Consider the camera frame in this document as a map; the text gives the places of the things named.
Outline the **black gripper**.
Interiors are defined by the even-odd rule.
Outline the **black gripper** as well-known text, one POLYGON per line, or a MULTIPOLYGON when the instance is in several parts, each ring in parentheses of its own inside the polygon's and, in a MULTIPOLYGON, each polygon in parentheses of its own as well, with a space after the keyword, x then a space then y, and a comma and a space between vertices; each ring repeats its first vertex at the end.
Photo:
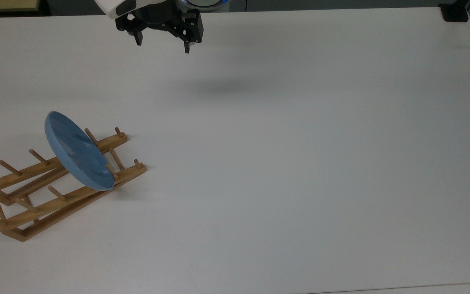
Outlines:
POLYGON ((180 10, 177 0, 162 0, 155 4, 139 7, 132 11, 134 18, 129 14, 116 18, 117 30, 125 31, 133 36, 137 45, 142 45, 142 31, 146 28, 168 31, 181 39, 184 51, 190 53, 193 44, 203 41, 204 26, 201 12, 191 9, 186 12, 180 10))

